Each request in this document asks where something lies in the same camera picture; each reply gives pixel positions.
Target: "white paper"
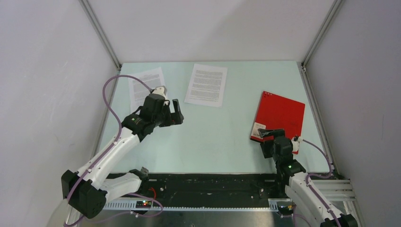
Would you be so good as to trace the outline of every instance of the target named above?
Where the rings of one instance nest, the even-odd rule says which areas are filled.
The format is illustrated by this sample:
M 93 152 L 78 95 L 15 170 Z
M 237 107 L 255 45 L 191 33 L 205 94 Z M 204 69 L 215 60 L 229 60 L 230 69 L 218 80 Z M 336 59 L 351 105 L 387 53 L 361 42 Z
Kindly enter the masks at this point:
M 159 67 L 154 70 L 148 70 L 145 72 L 129 74 L 140 80 L 142 80 L 150 88 L 155 88 L 158 86 L 165 86 L 164 76 L 162 68 Z M 145 97 L 149 95 L 149 91 L 135 79 L 129 79 L 128 85 L 130 87 L 130 99 L 131 99 L 131 113 L 136 111 L 137 108 L 143 105 Z
M 221 107 L 227 68 L 194 64 L 184 102 Z

